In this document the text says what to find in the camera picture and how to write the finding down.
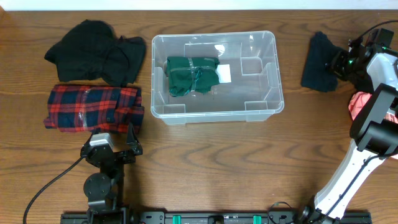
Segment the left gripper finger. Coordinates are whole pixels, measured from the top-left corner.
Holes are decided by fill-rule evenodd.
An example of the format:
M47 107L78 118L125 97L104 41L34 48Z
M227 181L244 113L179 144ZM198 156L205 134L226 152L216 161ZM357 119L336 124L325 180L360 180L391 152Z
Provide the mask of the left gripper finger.
M99 133L100 133L100 129L99 129L99 128L92 130L89 140L91 140L91 138L92 138L95 134L99 134Z
M139 149L141 144L134 132L134 125L130 122L127 127L126 144L130 149Z

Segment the dark navy garment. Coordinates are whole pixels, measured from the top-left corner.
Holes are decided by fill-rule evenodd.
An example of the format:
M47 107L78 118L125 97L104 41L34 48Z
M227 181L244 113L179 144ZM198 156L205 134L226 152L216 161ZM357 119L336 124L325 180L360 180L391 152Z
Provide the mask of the dark navy garment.
M322 32L316 32L310 39L301 86L320 92L335 91L338 85L336 75L328 70L328 64L343 49L335 46Z

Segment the pink shirt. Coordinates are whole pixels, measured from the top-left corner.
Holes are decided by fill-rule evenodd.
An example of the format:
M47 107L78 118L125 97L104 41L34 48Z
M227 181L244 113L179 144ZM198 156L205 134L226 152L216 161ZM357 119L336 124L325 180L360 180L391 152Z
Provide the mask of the pink shirt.
M348 109L351 114L352 120L355 120L359 112L363 109L363 107L371 97L372 94L365 93L362 91L359 91L352 96L351 101L348 105ZM397 123L396 114L393 112L387 112L385 119L392 121L393 123Z

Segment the dark green garment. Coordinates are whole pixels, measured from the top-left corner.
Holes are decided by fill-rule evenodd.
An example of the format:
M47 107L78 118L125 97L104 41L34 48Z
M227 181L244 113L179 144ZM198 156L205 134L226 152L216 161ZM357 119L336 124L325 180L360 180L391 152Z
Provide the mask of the dark green garment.
M180 97L191 91L211 91L220 83L216 72L219 64L216 57L167 57L165 73L169 78L169 94Z

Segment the black taped garment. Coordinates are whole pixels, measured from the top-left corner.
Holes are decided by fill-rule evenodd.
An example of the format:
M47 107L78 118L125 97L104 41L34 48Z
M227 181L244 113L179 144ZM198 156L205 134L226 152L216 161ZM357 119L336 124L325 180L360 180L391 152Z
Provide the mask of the black taped garment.
M373 87L373 83L371 80L369 79L355 79L353 81L353 85L355 87L355 89L357 89L358 91L362 91L365 93L374 93L374 87Z

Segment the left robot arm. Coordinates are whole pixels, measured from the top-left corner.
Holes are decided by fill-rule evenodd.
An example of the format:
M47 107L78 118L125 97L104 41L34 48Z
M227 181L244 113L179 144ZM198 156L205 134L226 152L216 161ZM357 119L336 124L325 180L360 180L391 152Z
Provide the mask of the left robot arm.
M99 169L83 186L88 199L88 223L138 222L123 203L124 166L135 163L136 156L143 153L132 123L127 128L126 144L128 149L114 152L111 135L95 131L81 149L80 156Z

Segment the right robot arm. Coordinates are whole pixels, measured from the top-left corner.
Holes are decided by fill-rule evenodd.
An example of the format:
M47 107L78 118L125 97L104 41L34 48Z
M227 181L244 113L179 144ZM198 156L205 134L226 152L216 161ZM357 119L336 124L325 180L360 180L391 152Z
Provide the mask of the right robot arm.
M345 158L330 181L303 208L297 223L371 223L371 214L347 211L368 176L397 157L397 51L393 31L374 26L349 41L344 50L317 32L310 39L301 85L328 92L338 80L351 82L357 93L349 110L353 123Z

